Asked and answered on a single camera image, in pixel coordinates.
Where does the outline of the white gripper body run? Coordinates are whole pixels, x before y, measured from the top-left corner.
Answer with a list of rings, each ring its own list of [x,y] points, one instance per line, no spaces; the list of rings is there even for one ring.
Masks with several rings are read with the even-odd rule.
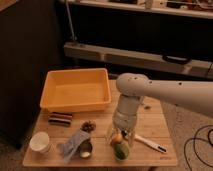
[[[113,115],[113,124],[120,130],[133,130],[137,123],[136,115],[126,115],[120,112],[115,112]]]

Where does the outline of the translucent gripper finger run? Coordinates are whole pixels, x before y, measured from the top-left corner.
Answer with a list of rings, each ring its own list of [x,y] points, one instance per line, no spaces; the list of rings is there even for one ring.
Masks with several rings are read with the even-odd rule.
[[[127,132],[127,140],[130,147],[133,147],[134,139],[135,139],[135,131],[133,130],[133,131]]]
[[[113,135],[116,133],[116,128],[113,125],[110,125],[106,133],[106,142],[110,143]]]

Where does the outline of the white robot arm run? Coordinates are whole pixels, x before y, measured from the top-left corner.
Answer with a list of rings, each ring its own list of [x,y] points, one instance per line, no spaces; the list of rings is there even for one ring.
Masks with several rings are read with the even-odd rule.
[[[213,117],[213,82],[151,80],[143,74],[123,73],[116,80],[116,88],[120,96],[112,126],[130,134],[130,146],[133,145],[137,111],[145,96]]]

